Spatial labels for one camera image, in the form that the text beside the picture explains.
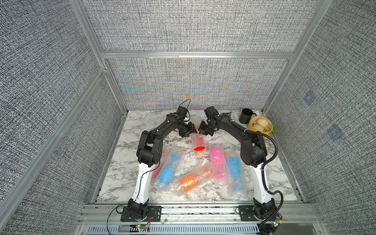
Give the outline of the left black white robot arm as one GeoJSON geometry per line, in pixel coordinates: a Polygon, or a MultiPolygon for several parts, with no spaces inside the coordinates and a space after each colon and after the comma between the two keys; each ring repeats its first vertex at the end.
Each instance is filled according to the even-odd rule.
{"type": "Polygon", "coordinates": [[[141,134],[136,152],[139,163],[138,178],[135,191],[127,204],[128,210],[137,219],[143,219],[147,215],[152,173],[160,167],[164,138],[175,130],[178,130],[182,138],[196,133],[194,124],[186,119],[187,116],[190,116],[188,110],[178,108],[174,113],[167,114],[165,120],[156,128],[141,134]]]}

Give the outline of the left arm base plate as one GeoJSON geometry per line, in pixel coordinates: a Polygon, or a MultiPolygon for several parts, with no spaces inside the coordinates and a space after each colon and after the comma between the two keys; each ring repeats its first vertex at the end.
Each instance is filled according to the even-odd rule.
{"type": "Polygon", "coordinates": [[[135,212],[128,206],[122,210],[121,222],[160,222],[162,215],[161,206],[148,206],[146,210],[135,212]]]}

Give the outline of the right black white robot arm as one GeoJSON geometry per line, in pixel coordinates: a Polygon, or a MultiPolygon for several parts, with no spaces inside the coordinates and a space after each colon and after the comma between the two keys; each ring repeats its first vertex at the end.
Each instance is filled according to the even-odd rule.
{"type": "Polygon", "coordinates": [[[251,168],[251,177],[254,186],[254,216],[260,221],[266,221],[277,213],[273,195],[267,184],[265,167],[273,161],[278,154],[275,153],[267,159],[267,149],[261,132],[254,132],[241,126],[231,118],[230,113],[219,113],[213,106],[204,110],[207,117],[199,126],[202,135],[213,135],[217,130],[223,130],[240,142],[240,158],[251,168]]]}

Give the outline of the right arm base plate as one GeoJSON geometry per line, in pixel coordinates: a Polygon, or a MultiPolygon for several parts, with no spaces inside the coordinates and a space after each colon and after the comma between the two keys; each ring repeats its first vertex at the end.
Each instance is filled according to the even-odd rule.
{"type": "Polygon", "coordinates": [[[244,205],[237,207],[237,211],[240,215],[241,221],[265,221],[276,210],[276,206],[272,206],[269,208],[259,205],[244,205]]]}

